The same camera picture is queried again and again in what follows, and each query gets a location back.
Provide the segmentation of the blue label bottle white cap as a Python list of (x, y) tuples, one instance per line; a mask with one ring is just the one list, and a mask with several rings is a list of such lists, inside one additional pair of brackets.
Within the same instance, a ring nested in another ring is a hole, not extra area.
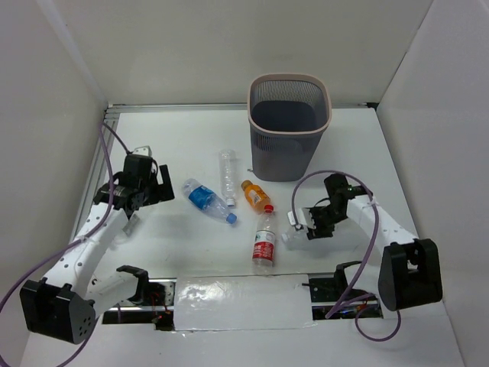
[(312, 242), (308, 234), (308, 228), (305, 226), (291, 226), (281, 235), (281, 240), (290, 251), (309, 251)]

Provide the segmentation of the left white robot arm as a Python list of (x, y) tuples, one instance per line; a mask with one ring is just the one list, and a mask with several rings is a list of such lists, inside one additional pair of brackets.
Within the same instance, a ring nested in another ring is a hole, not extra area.
[(168, 167), (159, 165), (148, 146), (127, 154), (114, 183), (101, 186), (78, 233), (81, 243), (66, 251), (39, 280), (20, 289), (27, 328), (78, 345), (89, 338), (96, 319), (124, 301), (144, 304), (151, 295), (147, 271), (120, 265), (106, 279), (94, 273), (120, 233), (136, 225), (136, 211), (174, 198)]

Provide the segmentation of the clear bottle under left arm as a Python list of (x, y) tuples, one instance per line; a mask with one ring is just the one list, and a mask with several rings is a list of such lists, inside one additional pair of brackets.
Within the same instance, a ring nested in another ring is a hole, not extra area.
[(117, 248), (120, 245), (124, 245), (125, 243), (129, 242), (131, 240), (131, 237), (137, 231), (140, 223), (140, 217), (138, 216), (138, 214), (134, 213), (128, 220), (128, 222), (123, 226), (123, 228), (114, 237), (112, 248)]

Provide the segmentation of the red label bottle red cap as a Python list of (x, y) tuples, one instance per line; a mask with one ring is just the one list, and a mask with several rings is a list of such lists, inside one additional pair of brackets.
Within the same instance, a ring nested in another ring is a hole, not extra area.
[(277, 218), (274, 207), (267, 204), (259, 216), (254, 236), (252, 264), (255, 274), (265, 275), (274, 266), (274, 250), (277, 241)]

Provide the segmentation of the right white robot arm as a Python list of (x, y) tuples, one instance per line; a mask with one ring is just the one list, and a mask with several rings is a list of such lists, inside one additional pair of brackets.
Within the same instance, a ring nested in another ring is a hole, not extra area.
[(400, 311), (442, 299), (439, 251), (431, 239), (419, 239), (404, 229), (362, 185), (353, 186), (344, 174), (324, 180), (328, 205), (300, 210), (309, 240), (330, 238), (347, 219), (369, 235), (364, 258), (337, 266), (333, 290), (341, 300), (360, 290), (373, 294), (389, 311)]

